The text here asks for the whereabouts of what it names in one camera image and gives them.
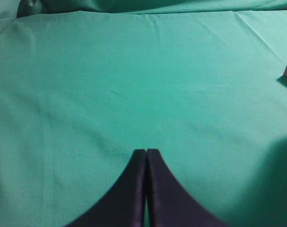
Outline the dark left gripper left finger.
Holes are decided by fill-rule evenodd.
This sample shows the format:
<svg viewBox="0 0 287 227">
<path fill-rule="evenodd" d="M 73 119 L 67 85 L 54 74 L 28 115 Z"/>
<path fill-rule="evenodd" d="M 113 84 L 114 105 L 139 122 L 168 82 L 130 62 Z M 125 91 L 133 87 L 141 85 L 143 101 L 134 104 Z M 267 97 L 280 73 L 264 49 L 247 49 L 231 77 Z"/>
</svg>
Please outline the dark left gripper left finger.
<svg viewBox="0 0 287 227">
<path fill-rule="evenodd" d="M 145 218 L 146 151 L 137 149 L 117 181 L 69 227 L 143 227 Z"/>
</svg>

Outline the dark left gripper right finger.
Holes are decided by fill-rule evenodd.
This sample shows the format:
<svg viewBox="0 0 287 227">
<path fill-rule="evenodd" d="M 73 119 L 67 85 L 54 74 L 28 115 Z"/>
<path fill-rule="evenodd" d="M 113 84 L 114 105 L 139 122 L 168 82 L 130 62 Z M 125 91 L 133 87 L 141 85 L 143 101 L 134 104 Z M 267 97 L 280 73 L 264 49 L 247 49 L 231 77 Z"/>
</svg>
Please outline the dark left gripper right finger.
<svg viewBox="0 0 287 227">
<path fill-rule="evenodd" d="M 146 196 L 151 227 L 227 227 L 181 186 L 158 149 L 147 150 Z"/>
</svg>

